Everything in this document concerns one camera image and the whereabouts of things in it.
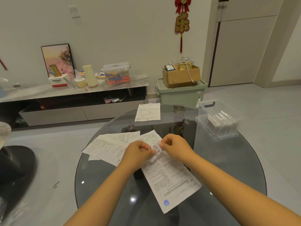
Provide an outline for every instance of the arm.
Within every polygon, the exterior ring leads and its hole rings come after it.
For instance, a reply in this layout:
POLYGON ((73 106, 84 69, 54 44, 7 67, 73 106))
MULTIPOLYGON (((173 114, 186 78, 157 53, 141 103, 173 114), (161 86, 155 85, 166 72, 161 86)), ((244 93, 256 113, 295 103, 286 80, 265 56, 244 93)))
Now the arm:
POLYGON ((301 225, 301 217, 200 157, 180 136, 168 134, 160 147, 196 172, 243 226, 301 225))
POLYGON ((156 153, 155 150, 148 151, 150 148, 142 141, 129 144, 113 173, 64 226, 108 225, 128 179, 156 153))

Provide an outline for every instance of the glass table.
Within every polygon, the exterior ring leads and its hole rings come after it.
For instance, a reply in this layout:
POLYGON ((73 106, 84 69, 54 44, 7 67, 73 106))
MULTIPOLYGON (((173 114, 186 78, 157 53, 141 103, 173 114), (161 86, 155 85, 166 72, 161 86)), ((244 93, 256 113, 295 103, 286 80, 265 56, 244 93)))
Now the glass table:
MULTIPOLYGON (((137 109, 104 125, 98 135, 140 130, 141 135, 154 129, 162 138, 168 133, 181 135, 194 151, 241 182, 266 195, 261 163, 250 144, 239 134, 236 138, 214 142, 194 121, 198 109, 161 105, 160 121, 135 122, 137 109)), ((82 154, 75 176, 75 197, 78 208, 112 173, 115 166, 102 160, 88 161, 82 154)), ((239 225, 218 200, 203 186, 196 193, 163 214, 146 179, 131 176, 109 225, 239 225)))

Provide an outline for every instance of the blue circular logo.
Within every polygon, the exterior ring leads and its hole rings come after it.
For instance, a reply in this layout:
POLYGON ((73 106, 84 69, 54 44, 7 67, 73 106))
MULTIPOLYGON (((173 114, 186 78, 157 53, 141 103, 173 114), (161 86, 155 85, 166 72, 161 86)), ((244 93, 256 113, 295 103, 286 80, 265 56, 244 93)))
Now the blue circular logo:
POLYGON ((169 205, 169 201, 167 199, 164 200, 164 205, 168 206, 169 205))

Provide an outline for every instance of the tiled floor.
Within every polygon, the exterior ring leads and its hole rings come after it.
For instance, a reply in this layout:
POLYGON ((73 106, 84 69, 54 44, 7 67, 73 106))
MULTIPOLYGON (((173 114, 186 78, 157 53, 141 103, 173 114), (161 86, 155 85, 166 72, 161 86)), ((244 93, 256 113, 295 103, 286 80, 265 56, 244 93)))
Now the tiled floor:
MULTIPOLYGON (((212 87, 245 116, 240 132, 256 151, 268 196, 301 215, 301 85, 264 89, 254 84, 212 87)), ((7 225, 63 225, 76 211, 74 176, 81 150, 105 123, 13 132, 6 145, 31 148, 38 160, 34 182, 22 199, 28 210, 7 225)))

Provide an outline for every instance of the open cardboard box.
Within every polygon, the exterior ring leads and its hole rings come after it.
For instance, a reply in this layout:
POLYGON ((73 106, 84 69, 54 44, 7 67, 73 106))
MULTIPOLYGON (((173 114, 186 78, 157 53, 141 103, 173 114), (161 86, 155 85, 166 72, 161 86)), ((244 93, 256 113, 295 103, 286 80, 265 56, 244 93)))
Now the open cardboard box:
POLYGON ((191 79, 195 82, 201 80, 200 69, 198 66, 192 65, 192 69, 189 69, 189 73, 188 70, 178 70, 178 65, 173 65, 173 67, 176 70, 166 71, 163 67, 163 81, 167 88, 193 86, 197 83, 193 83, 191 79))

